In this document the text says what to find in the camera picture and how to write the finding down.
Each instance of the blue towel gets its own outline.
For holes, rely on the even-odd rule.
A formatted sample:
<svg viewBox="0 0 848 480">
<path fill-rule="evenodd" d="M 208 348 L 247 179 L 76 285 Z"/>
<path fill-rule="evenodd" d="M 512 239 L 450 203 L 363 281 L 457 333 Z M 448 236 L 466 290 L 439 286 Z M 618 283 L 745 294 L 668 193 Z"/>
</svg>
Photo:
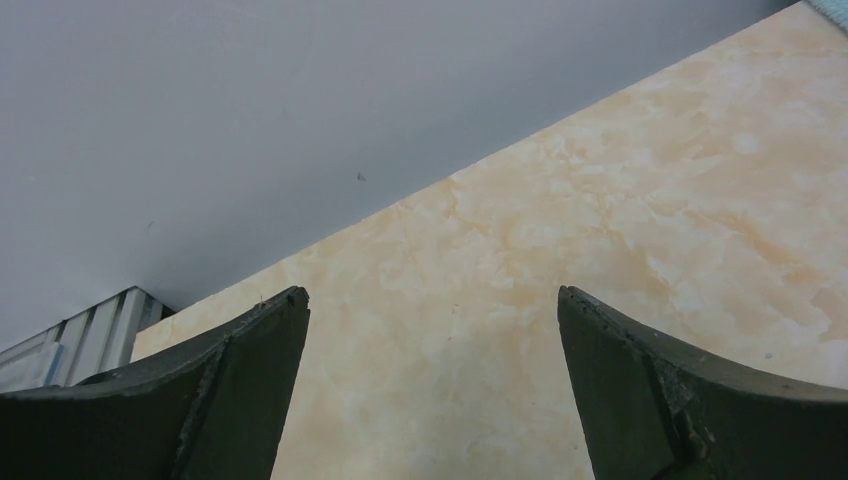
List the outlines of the blue towel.
<svg viewBox="0 0 848 480">
<path fill-rule="evenodd" d="M 816 10 L 827 15 L 848 32 L 848 0 L 807 0 Z"/>
</svg>

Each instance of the teal cloth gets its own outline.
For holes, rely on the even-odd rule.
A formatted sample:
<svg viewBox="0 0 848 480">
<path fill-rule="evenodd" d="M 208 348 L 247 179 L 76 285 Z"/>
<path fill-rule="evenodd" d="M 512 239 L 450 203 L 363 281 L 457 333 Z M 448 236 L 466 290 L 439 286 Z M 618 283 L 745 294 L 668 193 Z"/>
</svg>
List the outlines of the teal cloth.
<svg viewBox="0 0 848 480">
<path fill-rule="evenodd" d="M 816 10 L 827 15 L 848 32 L 848 0 L 807 0 Z"/>
</svg>

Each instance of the gray ribbed object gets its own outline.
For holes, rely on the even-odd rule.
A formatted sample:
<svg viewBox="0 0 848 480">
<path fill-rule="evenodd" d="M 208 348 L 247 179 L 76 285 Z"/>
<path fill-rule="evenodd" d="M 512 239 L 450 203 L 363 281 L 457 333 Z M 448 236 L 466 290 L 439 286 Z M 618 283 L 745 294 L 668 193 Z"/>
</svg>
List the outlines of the gray ribbed object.
<svg viewBox="0 0 848 480">
<path fill-rule="evenodd" d="M 130 361 L 135 334 L 162 318 L 162 304 L 130 288 L 0 353 L 0 390 L 75 385 Z"/>
</svg>

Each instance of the marble surface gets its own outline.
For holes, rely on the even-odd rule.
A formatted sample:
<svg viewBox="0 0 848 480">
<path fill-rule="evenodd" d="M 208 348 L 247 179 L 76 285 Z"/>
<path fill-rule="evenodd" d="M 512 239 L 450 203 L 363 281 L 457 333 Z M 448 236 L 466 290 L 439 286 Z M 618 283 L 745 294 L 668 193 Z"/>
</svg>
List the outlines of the marble surface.
<svg viewBox="0 0 848 480">
<path fill-rule="evenodd" d="M 142 332 L 134 357 L 303 285 L 273 478 L 589 479 L 561 284 L 848 388 L 846 132 L 848 38 L 797 4 Z"/>
</svg>

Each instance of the gray wall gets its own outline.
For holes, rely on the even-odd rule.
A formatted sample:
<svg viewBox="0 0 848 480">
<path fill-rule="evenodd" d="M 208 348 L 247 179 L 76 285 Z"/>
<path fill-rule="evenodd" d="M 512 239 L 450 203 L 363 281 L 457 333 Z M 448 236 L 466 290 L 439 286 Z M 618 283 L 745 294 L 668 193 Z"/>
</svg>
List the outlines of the gray wall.
<svg viewBox="0 0 848 480">
<path fill-rule="evenodd" d="M 183 308 L 789 3 L 4 2 L 0 349 Z"/>
</svg>

